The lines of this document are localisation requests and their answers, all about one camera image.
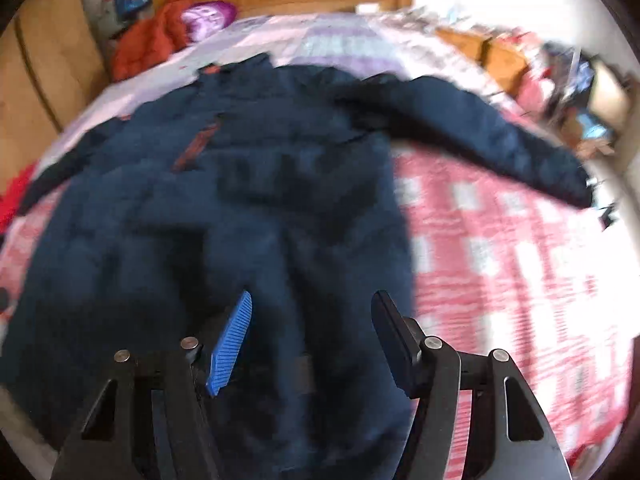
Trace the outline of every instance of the red cloth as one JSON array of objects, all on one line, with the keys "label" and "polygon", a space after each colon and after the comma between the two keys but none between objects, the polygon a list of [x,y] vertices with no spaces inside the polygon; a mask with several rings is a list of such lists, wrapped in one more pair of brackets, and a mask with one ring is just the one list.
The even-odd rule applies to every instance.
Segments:
[{"label": "red cloth", "polygon": [[182,13],[191,0],[167,0],[156,15],[140,20],[124,33],[111,59],[115,81],[122,81],[164,63],[174,52],[189,44]]},{"label": "red cloth", "polygon": [[20,201],[29,187],[35,164],[24,168],[10,183],[5,196],[0,196],[0,235],[11,225],[20,207]]}]

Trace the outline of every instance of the wardrobe door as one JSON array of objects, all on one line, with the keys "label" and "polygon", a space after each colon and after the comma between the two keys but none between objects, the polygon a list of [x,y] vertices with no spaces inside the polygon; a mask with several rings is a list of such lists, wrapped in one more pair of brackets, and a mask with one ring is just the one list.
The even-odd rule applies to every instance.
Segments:
[{"label": "wardrobe door", "polygon": [[36,92],[11,22],[0,37],[0,194],[38,160],[58,131]]},{"label": "wardrobe door", "polygon": [[82,0],[26,0],[17,27],[37,84],[64,128],[109,83]]}]

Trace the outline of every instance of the bed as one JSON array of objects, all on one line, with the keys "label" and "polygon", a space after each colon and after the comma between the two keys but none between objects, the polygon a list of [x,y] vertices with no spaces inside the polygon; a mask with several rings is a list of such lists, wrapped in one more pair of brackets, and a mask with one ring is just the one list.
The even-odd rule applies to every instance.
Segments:
[{"label": "bed", "polygon": [[[413,27],[403,13],[349,12],[360,2],[396,10],[411,0],[229,1],[241,20],[167,63],[109,86],[50,147],[36,174],[93,126],[126,118],[141,104],[190,84],[199,68],[261,52],[277,66],[335,66],[359,78],[434,75],[536,130],[482,68]],[[638,272],[623,225],[603,232],[594,210],[576,210],[418,144],[396,145],[394,166],[414,256],[415,317],[425,333],[460,351],[506,349],[572,463],[586,448],[610,446],[626,417],[632,338],[640,332],[626,294]],[[0,338],[10,329],[30,259],[65,189],[63,184],[16,219],[2,246],[0,286],[12,303],[0,314]],[[55,453],[6,392],[3,399],[2,432],[32,474],[48,478]],[[462,396],[447,479],[462,473],[469,413],[470,397]]]}]

